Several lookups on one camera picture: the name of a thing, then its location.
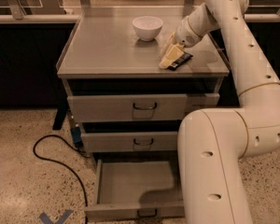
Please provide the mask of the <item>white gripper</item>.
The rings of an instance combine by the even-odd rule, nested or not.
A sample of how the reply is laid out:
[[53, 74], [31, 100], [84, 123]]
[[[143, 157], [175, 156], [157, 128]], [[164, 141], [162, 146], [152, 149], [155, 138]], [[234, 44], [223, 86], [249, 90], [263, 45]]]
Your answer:
[[159, 68], [166, 69], [179, 59], [184, 53], [184, 47], [191, 48], [198, 44], [203, 38], [200, 20], [191, 16], [185, 17], [172, 32], [161, 48], [161, 61]]

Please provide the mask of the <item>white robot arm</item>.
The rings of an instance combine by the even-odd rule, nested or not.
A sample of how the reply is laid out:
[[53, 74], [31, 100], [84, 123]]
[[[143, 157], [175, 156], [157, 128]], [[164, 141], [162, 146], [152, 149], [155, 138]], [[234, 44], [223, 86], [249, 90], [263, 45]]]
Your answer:
[[186, 224], [253, 224], [238, 160], [280, 147], [280, 80], [247, 27], [248, 0], [204, 0], [161, 50], [165, 68], [219, 30], [239, 104], [193, 111], [181, 122], [177, 154]]

